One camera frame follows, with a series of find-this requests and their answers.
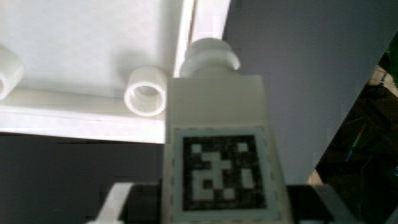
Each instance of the white shelf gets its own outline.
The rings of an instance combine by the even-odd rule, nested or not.
[[[0,103],[0,132],[163,143],[163,115],[141,118],[122,99],[13,89]]]

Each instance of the white plastic part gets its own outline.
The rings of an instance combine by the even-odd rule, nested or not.
[[[116,219],[120,216],[120,210],[125,203],[131,187],[132,183],[113,184],[95,221],[88,222],[86,224],[122,224]]]
[[[154,67],[138,68],[129,76],[124,103],[129,111],[150,117],[164,110],[164,73]]]
[[[227,43],[212,38],[198,40],[186,50],[180,77],[235,75],[239,60]]]
[[[182,1],[173,77],[179,77],[179,69],[186,56],[184,51],[189,44],[205,38],[221,39],[228,4],[230,0]]]
[[[259,76],[239,76],[235,69],[237,59],[227,44],[214,39],[196,41],[186,52],[186,61],[180,67],[182,77],[170,79],[166,86],[163,224],[204,224],[209,222],[214,224],[232,222],[255,222],[259,224],[292,223],[269,129],[262,81]],[[200,157],[205,157],[204,154],[207,152],[216,152],[220,149],[230,150],[230,154],[246,151],[248,146],[243,146],[244,140],[239,138],[243,136],[253,139],[250,142],[250,153],[253,152],[251,155],[255,154],[257,162],[250,164],[260,164],[255,167],[259,170],[257,176],[253,177],[244,169],[241,171],[243,167],[235,164],[230,167],[225,164],[227,161],[218,160],[218,155],[216,158],[209,158],[214,166],[211,164],[209,168],[204,168],[202,173],[196,173],[195,167],[202,169],[200,161],[207,159]],[[198,160],[191,159],[189,152],[198,154]],[[227,187],[221,187],[216,184],[220,179],[227,181],[227,177],[223,174],[220,175],[220,169],[230,173],[243,172],[241,185],[234,182],[232,184],[228,183]],[[204,181],[196,183],[196,179],[189,178],[189,175],[196,176],[196,179],[204,179],[205,176],[205,180],[212,181],[212,186],[204,189]],[[241,205],[243,207],[230,208],[228,206],[235,206],[239,203],[234,198],[234,192],[239,194],[241,188],[251,188],[253,186],[257,188],[251,192],[260,192],[260,196],[255,198],[266,198],[266,206]],[[220,202],[220,198],[214,200],[211,188],[223,191],[221,197],[228,201],[223,200]]]
[[[22,63],[6,50],[0,46],[0,100],[6,97],[22,77]]]

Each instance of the white pvc pipe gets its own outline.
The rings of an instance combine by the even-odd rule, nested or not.
[[[164,110],[164,84],[166,76],[157,68],[141,67],[132,71],[124,103],[129,111],[143,117],[157,115]]]
[[[22,63],[6,50],[0,46],[0,100],[6,97],[22,77]]]

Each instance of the white cylindrical knob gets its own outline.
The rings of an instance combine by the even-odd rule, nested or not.
[[[205,38],[191,43],[180,66],[180,77],[237,75],[239,59],[227,43]]]
[[[22,63],[6,50],[0,46],[0,100],[6,97],[22,77]]]
[[[129,111],[143,117],[157,115],[164,110],[164,83],[166,76],[157,68],[141,67],[132,71],[124,103]]]

